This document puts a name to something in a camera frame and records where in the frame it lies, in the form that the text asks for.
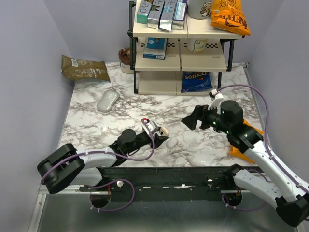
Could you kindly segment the beige earbud charging case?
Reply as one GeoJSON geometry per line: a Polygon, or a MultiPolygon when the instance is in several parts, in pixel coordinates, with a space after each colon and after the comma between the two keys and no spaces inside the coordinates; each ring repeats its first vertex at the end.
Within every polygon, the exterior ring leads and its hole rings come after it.
{"type": "Polygon", "coordinates": [[[169,130],[166,127],[161,127],[159,130],[161,136],[169,136],[169,130]]]}

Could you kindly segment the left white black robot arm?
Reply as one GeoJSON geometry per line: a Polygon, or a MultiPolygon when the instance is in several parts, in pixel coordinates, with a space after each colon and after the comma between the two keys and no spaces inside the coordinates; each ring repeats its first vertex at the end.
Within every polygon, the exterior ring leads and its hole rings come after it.
{"type": "Polygon", "coordinates": [[[117,140],[107,148],[77,152],[71,144],[64,144],[37,165],[41,176],[41,184],[50,194],[59,193],[73,184],[77,176],[85,169],[100,167],[116,167],[127,160],[145,161],[155,149],[169,138],[165,127],[146,129],[136,134],[132,129],[124,130],[117,140]]]}

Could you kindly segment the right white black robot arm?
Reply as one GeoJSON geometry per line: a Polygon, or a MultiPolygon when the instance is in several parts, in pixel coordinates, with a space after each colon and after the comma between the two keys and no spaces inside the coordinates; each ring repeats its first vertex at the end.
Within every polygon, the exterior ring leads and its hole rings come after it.
{"type": "Polygon", "coordinates": [[[225,133],[229,143],[252,159],[272,181],[263,181],[236,166],[236,171],[222,177],[225,188],[238,186],[250,191],[275,208],[279,217],[291,227],[297,227],[308,218],[308,182],[298,177],[274,152],[267,150],[266,138],[244,123],[243,109],[236,101],[223,101],[219,110],[197,105],[182,119],[191,130],[196,128],[198,121],[201,121],[202,130],[212,127],[216,132],[225,133]]]}

